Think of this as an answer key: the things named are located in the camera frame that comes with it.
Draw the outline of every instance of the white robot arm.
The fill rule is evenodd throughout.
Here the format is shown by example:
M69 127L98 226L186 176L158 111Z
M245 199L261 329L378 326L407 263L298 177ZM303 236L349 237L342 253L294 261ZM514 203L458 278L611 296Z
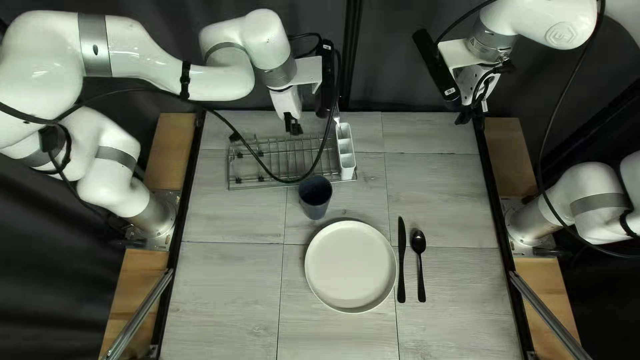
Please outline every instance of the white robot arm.
M628 155L620 164L620 174L631 204L616 172L603 163L588 162L569 168L547 190L554 209L567 225L575 224L588 242L602 245L631 238L622 226L625 215L628 229L640 233L640 151ZM562 228L542 196L523 208L509 210L505 221L509 236L525 246L542 244L547 235Z
M413 39L445 104L461 111L479 94L491 94L500 78L496 69L509 60L518 35L573 49L591 36L597 14L596 0L498 0L481 10L467 38L435 44L420 30Z
M169 55L132 19L24 13L11 23L0 48L0 103L27 116L55 119L75 103L85 76L140 78L183 99L229 101L251 92L255 68L262 82L278 92L278 114L297 118L296 85L315 83L315 91L321 82L320 57L294 60L280 18L271 10L207 26L200 45L206 66ZM302 71L296 77L298 63ZM86 107L59 124L59 141L51 154L70 181L78 180L83 200L128 219L149 236L169 230L175 210L132 177L140 145L131 135ZM0 152L55 173L49 153L40 148L38 131L44 126L0 111ZM72 140L70 154L67 138Z

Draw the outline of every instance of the white plate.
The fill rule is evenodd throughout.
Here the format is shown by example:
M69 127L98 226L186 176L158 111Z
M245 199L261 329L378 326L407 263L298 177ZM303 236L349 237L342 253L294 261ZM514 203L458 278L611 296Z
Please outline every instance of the white plate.
M309 287L341 313L364 313L380 305L394 287L396 272L389 241L358 221L340 221L320 230L305 256Z

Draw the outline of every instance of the cup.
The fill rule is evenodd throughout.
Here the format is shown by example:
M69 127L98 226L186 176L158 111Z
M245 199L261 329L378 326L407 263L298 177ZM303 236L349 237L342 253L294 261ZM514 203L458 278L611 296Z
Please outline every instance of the cup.
M332 194L331 182L324 176L308 177L298 186L300 206L311 220L320 220L324 217Z

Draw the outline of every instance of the spoon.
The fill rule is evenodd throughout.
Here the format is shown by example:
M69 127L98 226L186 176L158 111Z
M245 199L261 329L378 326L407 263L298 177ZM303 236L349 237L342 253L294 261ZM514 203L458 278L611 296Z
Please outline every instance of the spoon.
M424 279L422 278L422 253L427 249L427 241L424 238L424 234L420 230L413 232L411 236L411 248L418 254L420 260L420 268L418 272L418 301L427 301L427 296L424 294Z

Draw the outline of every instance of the black knife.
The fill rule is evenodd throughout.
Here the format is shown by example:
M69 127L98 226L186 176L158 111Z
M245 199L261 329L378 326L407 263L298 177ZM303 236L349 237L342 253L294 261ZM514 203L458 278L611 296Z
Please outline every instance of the black knife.
M398 302L404 302L404 250L406 249L406 233L404 230L404 220L398 217L398 257L400 263L400 273L398 274Z

